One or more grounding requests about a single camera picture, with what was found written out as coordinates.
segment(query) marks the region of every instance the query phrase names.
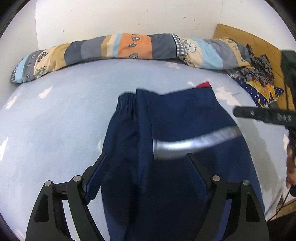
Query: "black cord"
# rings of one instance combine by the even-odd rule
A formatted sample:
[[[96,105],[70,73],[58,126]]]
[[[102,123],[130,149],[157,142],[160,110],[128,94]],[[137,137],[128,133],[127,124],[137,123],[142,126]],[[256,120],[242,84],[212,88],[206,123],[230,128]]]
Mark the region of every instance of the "black cord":
[[[286,92],[286,105],[287,105],[287,110],[289,110],[289,101],[288,101],[288,93],[287,93],[287,85],[284,81],[284,86],[285,86],[285,92]]]
[[[279,213],[279,211],[283,208],[283,206],[285,204],[285,201],[287,200],[287,198],[288,198],[288,196],[290,194],[290,190],[291,190],[291,188],[289,189],[289,191],[288,191],[288,193],[287,193],[287,195],[285,197],[285,200],[283,201],[283,204],[281,205],[281,207],[279,208],[279,210],[267,222],[269,222],[270,220],[272,220]]]

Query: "wooden headboard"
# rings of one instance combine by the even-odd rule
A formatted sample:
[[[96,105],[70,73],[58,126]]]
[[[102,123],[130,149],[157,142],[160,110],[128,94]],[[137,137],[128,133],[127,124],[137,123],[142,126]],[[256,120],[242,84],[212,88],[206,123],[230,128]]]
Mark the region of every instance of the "wooden headboard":
[[[242,31],[238,28],[218,24],[214,34],[214,38],[219,39],[225,37],[234,39],[243,45],[249,44],[252,47],[255,56],[266,54],[274,71],[274,86],[285,89],[284,74],[281,70],[281,50],[253,34]],[[289,109],[295,110],[291,90],[288,88],[288,86],[286,87]],[[287,109],[285,93],[278,98],[277,103],[281,109]]]

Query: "patchwork quilt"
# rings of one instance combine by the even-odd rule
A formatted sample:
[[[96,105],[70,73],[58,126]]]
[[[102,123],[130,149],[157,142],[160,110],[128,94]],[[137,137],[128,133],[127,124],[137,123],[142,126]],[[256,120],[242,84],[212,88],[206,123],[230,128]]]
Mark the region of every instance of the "patchwork quilt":
[[[203,69],[250,66],[246,47],[234,40],[188,39],[175,34],[113,34],[75,41],[24,57],[12,72],[11,83],[24,83],[63,67],[108,58],[173,59]]]

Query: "navy blue pants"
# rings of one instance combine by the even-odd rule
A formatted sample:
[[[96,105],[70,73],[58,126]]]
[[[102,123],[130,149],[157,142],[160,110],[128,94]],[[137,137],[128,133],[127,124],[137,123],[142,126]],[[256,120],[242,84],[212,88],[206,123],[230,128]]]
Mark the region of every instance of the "navy blue pants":
[[[229,126],[236,124],[211,87],[166,95],[137,90],[119,96],[103,145],[110,160],[101,190],[111,241],[189,240],[206,209],[205,185],[184,156],[155,160],[153,140],[178,142]],[[225,181],[249,180],[264,211],[242,136],[194,156]],[[223,236],[221,230],[217,240]]]

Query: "white wall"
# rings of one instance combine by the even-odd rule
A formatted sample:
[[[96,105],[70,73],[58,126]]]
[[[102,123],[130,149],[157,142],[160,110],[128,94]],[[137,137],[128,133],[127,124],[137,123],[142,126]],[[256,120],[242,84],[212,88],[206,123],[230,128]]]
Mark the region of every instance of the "white wall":
[[[288,27],[264,0],[223,0],[220,23],[252,33],[279,49],[296,50]]]
[[[38,49],[35,25],[36,0],[31,0],[17,15],[0,38],[0,108],[17,85],[9,82],[15,66]]]
[[[40,49],[114,33],[211,38],[223,0],[37,0]]]
[[[36,10],[40,49],[121,32],[212,38],[221,23],[296,50],[287,26],[264,0],[37,0]]]

